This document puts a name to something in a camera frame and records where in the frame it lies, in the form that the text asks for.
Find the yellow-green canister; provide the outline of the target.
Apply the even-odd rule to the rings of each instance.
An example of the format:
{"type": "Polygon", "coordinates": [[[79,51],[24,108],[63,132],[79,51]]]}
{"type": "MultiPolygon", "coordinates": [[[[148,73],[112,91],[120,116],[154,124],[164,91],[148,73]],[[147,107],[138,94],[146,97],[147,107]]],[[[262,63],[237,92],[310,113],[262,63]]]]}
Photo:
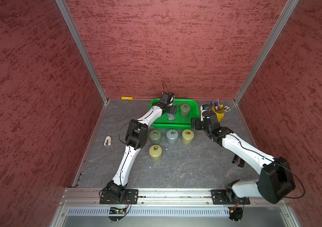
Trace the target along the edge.
{"type": "Polygon", "coordinates": [[[194,132],[190,129],[185,129],[183,130],[182,132],[182,143],[185,144],[185,145],[190,145],[194,139],[194,132]]]}
{"type": "Polygon", "coordinates": [[[160,145],[152,145],[149,148],[149,155],[152,161],[160,161],[162,158],[162,147],[160,145]]]}

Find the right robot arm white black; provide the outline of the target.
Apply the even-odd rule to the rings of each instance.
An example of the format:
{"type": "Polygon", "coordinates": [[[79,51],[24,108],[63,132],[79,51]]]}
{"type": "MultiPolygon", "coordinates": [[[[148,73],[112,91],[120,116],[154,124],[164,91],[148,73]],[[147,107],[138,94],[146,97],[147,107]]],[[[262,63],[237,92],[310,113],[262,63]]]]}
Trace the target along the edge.
{"type": "Polygon", "coordinates": [[[283,198],[290,198],[289,193],[295,190],[295,181],[299,177],[291,170],[289,162],[283,158],[275,158],[245,142],[233,130],[220,126],[211,118],[191,119],[191,127],[203,130],[211,141],[234,153],[234,162],[239,161],[240,167],[251,166],[259,175],[258,180],[236,180],[226,187],[226,199],[233,202],[242,198],[264,198],[276,204],[283,198]]]}

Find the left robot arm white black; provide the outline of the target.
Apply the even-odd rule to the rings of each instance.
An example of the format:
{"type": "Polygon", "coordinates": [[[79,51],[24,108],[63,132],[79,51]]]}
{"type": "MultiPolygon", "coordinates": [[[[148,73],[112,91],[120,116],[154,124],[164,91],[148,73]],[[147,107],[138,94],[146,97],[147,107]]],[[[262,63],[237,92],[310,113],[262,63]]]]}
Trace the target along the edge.
{"type": "Polygon", "coordinates": [[[165,113],[176,114],[176,112],[176,105],[164,105],[158,102],[141,118],[130,121],[125,137],[125,152],[119,168],[113,179],[103,188],[103,192],[110,196],[111,201],[115,203],[125,201],[129,174],[138,153],[146,145],[149,126],[165,113]]]}

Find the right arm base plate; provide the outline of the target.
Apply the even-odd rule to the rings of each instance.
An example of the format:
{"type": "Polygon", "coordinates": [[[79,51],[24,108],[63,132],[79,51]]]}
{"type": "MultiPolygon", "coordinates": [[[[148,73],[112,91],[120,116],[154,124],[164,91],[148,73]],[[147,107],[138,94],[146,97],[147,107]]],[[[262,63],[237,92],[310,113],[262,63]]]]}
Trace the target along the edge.
{"type": "Polygon", "coordinates": [[[250,205],[247,197],[239,198],[232,190],[211,190],[211,198],[214,205],[250,205]]]}

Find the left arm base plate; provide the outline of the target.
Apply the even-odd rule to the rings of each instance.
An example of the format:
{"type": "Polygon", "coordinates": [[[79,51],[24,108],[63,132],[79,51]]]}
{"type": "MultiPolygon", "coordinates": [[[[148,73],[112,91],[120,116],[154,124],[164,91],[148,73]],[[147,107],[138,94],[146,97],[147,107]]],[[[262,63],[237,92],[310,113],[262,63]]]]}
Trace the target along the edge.
{"type": "Polygon", "coordinates": [[[99,204],[137,204],[139,190],[125,189],[119,195],[113,195],[109,190],[104,189],[100,192],[99,204]]]}

